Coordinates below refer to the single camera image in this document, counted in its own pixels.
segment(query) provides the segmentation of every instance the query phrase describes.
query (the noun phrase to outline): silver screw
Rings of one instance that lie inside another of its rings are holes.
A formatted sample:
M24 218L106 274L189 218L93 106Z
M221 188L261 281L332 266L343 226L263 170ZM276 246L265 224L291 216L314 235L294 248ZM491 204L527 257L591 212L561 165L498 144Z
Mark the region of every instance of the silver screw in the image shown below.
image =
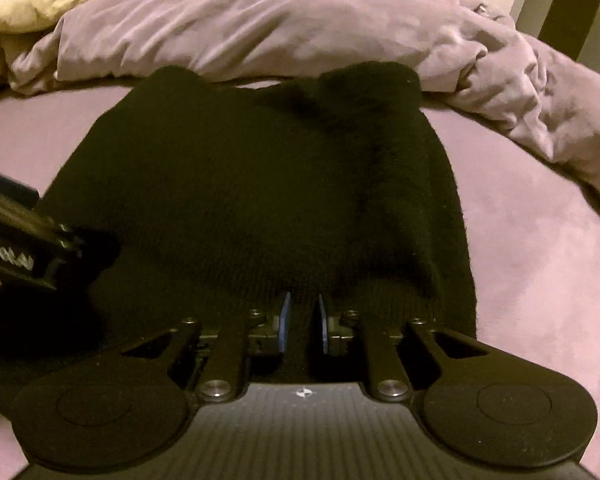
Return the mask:
M200 388L200 391L207 397L224 397L231 391L231 384L227 381L214 379L204 383Z
M378 383L378 392L387 397L399 397L409 391L409 387L402 381L387 379Z

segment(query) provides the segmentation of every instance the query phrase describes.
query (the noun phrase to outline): black mechanical arm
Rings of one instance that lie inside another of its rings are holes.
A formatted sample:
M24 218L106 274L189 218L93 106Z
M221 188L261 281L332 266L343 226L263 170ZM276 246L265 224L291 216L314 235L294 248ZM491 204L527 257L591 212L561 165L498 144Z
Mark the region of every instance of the black mechanical arm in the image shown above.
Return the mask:
M84 286L94 254L114 260L111 237L41 218L37 199L0 176L0 280ZM594 480L582 386L432 320L387 327L319 296L324 359L364 379L250 381L285 352L291 306L286 293L219 328L183 319L28 384L10 414L31 464L18 478Z

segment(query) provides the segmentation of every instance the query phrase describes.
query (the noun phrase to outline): pink bed sheet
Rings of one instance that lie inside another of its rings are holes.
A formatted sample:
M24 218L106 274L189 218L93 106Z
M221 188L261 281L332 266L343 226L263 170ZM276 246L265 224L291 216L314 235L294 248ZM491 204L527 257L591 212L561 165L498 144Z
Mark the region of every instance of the pink bed sheet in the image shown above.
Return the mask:
M43 192L128 88L0 97L0 171ZM564 373L600 418L600 217L576 184L435 101L424 112L456 172L478 293L478 338ZM600 478L600 420L582 464ZM0 416L0 480L26 465Z

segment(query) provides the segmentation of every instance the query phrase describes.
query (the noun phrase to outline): folded clothing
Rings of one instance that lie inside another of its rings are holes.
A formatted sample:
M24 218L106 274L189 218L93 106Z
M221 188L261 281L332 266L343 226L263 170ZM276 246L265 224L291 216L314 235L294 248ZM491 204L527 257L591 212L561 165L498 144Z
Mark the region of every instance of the folded clothing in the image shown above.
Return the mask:
M315 380L318 293L391 325L436 318L475 336L475 289L452 168L416 73L369 62L261 89L183 68L100 117L38 205L122 244L82 295L0 288L0 410L40 375L173 326L222 326L293 295L268 379Z

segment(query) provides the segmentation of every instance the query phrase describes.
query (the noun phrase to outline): bed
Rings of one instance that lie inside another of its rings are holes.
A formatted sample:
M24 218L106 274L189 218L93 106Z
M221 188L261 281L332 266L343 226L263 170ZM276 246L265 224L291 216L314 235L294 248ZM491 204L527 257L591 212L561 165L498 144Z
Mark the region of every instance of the bed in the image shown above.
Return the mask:
M308 19L321 9L337 19ZM370 59L422 80L458 183L478 339L591 393L599 422L582 464L600 478L600 76L488 4L90 0L52 31L0 40L11 87L0 90L0 172L44 193L94 121L163 64L258 86ZM0 480L25 465L0 415Z

